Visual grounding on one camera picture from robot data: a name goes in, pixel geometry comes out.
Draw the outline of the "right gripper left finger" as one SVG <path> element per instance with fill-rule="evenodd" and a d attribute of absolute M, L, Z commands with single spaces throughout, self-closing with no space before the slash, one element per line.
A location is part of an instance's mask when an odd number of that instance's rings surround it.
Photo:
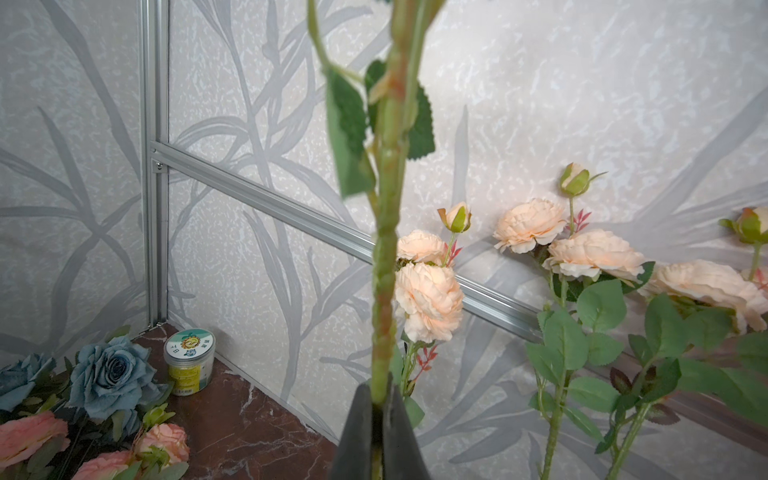
<path fill-rule="evenodd" d="M 372 445 L 373 403 L 370 386 L 363 383 L 355 391 L 328 478 L 370 480 Z"/>

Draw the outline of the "cream pink rose stem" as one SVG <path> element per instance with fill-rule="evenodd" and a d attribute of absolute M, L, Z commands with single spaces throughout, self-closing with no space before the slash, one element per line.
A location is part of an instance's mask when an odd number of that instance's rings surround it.
<path fill-rule="evenodd" d="M 541 479 L 551 475 L 565 418 L 598 437 L 593 421 L 567 407 L 569 387 L 587 364 L 606 365 L 619 356 L 623 346 L 610 333 L 626 318 L 626 289 L 640 284 L 645 272 L 642 254 L 610 231 L 588 229 L 588 213 L 576 211 L 576 199 L 595 179 L 580 164 L 568 164 L 558 180 L 564 203 L 534 198 L 519 204 L 493 232 L 499 252 L 535 260 L 555 301 L 537 315 L 541 341 L 525 345 L 536 379 L 532 405 L 548 424 Z"/>

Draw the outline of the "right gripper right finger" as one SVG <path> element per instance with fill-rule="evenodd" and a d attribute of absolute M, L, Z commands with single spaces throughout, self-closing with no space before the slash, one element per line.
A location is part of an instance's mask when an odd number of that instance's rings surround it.
<path fill-rule="evenodd" d="M 385 480 L 429 480 L 402 395 L 392 377 L 382 414 L 382 478 Z"/>

